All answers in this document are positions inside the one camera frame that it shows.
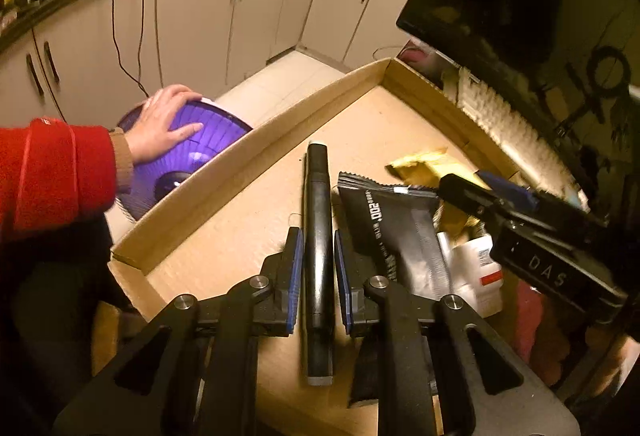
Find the person's bare hand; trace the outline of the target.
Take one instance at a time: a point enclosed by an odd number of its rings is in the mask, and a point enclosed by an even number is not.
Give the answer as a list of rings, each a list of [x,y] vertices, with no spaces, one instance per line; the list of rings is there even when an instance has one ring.
[[[149,163],[202,130],[201,122],[174,129],[177,113],[190,102],[199,102],[202,95],[186,85],[173,84],[158,90],[145,100],[137,121],[125,133],[134,165]]]

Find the red sleeve forearm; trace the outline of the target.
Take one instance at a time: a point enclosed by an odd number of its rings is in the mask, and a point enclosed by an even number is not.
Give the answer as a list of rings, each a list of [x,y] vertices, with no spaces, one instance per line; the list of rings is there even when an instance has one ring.
[[[130,188],[122,130],[51,118],[1,131],[1,239],[13,241],[90,219]]]

